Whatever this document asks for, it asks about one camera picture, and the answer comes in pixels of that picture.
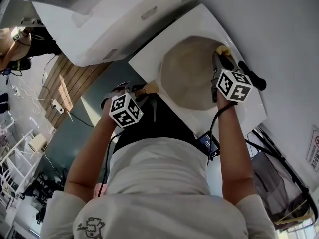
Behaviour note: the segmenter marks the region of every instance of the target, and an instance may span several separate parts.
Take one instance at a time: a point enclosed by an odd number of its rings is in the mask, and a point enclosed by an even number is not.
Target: wooden floor
[[[79,67],[73,65],[65,55],[58,57],[39,95],[39,99],[57,99],[65,109],[65,112],[60,114],[56,108],[52,107],[52,100],[40,100],[46,110],[45,117],[51,122],[52,126],[56,129],[59,128],[67,116],[67,112],[72,110],[76,101],[109,64],[110,62]]]

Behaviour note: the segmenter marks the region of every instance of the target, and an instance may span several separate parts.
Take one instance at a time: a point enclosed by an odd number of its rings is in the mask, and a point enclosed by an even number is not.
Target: white wall
[[[306,163],[312,125],[319,128],[319,0],[200,0],[247,65],[266,79],[264,126],[311,190],[319,173]]]

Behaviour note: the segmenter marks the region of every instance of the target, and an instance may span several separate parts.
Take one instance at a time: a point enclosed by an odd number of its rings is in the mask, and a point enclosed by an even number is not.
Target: person
[[[10,110],[9,95],[8,93],[3,93],[0,95],[0,114],[3,114],[9,110]]]
[[[55,191],[48,200],[41,239],[275,238],[254,189],[235,108],[225,110],[218,122],[221,198],[210,195],[207,156],[184,132],[186,126],[180,127],[179,118],[170,119],[173,112],[162,110],[163,104],[158,98],[155,117],[143,106],[139,123],[124,130],[111,158],[106,193],[92,199],[116,128],[109,117],[111,100],[105,102],[100,121],[70,168],[64,191]],[[227,104],[218,93],[218,108]]]
[[[0,29],[0,71],[6,68],[19,70],[15,61],[20,61],[21,68],[29,69],[27,58],[53,53],[59,55],[60,48],[46,28],[26,28],[23,37],[14,41],[11,37],[13,28]]]

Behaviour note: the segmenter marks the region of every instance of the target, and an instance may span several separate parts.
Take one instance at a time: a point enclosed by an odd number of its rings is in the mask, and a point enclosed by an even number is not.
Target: white t-shirt
[[[207,157],[170,138],[144,139],[111,159],[106,194],[85,204],[56,191],[48,201],[41,239],[273,239],[258,195],[236,206],[211,196]]]

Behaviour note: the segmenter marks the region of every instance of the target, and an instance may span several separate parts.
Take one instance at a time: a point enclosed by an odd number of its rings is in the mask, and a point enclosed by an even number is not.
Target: white power adapter
[[[64,113],[64,108],[56,99],[53,100],[52,104],[58,110],[59,113]]]

